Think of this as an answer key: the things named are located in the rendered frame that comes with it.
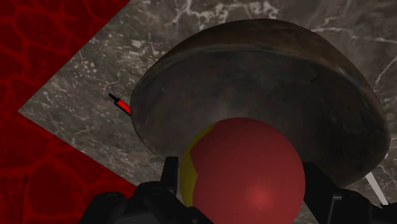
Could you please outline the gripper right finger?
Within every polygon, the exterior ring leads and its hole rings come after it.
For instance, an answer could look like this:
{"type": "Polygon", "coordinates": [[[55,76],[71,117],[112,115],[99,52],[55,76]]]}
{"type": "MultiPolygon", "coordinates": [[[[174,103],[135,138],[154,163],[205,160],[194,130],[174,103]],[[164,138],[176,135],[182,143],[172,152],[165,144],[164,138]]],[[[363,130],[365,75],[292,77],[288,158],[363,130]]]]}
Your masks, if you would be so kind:
{"type": "Polygon", "coordinates": [[[315,164],[303,164],[304,202],[319,224],[397,224],[397,202],[377,207],[362,194],[339,188],[315,164]]]}

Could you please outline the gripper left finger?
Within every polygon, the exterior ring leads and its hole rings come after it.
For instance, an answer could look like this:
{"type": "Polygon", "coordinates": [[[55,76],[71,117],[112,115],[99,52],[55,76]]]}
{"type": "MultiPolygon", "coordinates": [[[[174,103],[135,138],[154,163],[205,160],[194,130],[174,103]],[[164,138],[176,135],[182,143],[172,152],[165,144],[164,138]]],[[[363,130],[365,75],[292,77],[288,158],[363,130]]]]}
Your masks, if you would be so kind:
{"type": "Polygon", "coordinates": [[[141,183],[129,199],[120,192],[96,195],[80,224],[214,224],[179,201],[177,190],[178,157],[167,157],[160,180],[141,183]]]}

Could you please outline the red and yellow ball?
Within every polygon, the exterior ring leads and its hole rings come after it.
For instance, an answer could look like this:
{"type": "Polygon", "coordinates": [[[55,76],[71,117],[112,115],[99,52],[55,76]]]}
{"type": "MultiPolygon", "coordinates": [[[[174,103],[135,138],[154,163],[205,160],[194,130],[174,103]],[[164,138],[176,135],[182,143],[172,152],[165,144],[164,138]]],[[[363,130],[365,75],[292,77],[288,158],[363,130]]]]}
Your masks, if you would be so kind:
{"type": "Polygon", "coordinates": [[[290,141],[250,118],[218,121],[200,132],[181,160],[183,203],[214,224],[292,224],[305,174],[290,141]]]}

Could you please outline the white stick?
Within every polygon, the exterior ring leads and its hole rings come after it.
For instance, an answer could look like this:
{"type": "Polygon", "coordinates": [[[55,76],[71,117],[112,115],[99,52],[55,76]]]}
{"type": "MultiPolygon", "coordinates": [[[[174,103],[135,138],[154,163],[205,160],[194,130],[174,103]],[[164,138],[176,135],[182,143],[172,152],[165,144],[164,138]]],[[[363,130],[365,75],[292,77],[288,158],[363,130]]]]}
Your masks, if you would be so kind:
{"type": "Polygon", "coordinates": [[[387,185],[387,180],[391,180],[390,173],[386,171],[382,164],[379,164],[371,172],[365,175],[366,180],[372,187],[377,198],[380,200],[382,206],[389,205],[384,188],[387,185]]]}

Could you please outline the red and black pen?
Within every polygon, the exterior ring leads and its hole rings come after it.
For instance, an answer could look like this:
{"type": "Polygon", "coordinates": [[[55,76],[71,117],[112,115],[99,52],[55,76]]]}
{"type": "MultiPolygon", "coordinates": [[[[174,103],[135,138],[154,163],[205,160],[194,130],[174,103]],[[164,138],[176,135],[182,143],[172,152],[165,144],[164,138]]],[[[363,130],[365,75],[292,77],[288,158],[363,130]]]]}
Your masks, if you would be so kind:
{"type": "Polygon", "coordinates": [[[114,100],[114,104],[120,108],[123,112],[125,112],[127,115],[130,116],[130,107],[129,105],[121,100],[119,97],[114,96],[113,94],[109,93],[108,94],[112,100],[114,100]]]}

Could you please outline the dark brown bowl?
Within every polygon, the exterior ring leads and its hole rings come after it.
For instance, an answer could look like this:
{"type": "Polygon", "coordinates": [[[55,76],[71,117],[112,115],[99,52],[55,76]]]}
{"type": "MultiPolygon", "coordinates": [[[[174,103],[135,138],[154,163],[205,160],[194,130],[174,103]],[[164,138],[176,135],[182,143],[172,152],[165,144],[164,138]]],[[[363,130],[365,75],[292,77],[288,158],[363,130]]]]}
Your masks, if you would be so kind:
{"type": "Polygon", "coordinates": [[[137,135],[158,157],[181,156],[206,126],[232,117],[281,131],[337,185],[383,161],[390,133],[355,65],[308,29],[274,19],[227,22],[162,56],[130,98],[137,135]]]}

